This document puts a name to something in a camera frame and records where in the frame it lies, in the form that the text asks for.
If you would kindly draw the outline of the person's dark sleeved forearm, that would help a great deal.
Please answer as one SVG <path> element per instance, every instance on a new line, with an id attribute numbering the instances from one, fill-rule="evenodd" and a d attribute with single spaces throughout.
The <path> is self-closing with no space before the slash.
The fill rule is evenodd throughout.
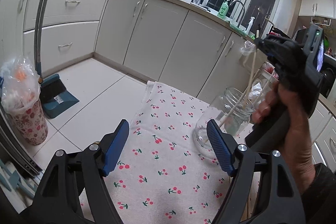
<path id="1" fill-rule="evenodd" d="M 335 174 L 322 163 L 314 167 L 315 178 L 301 196 L 306 223 L 335 223 Z"/>

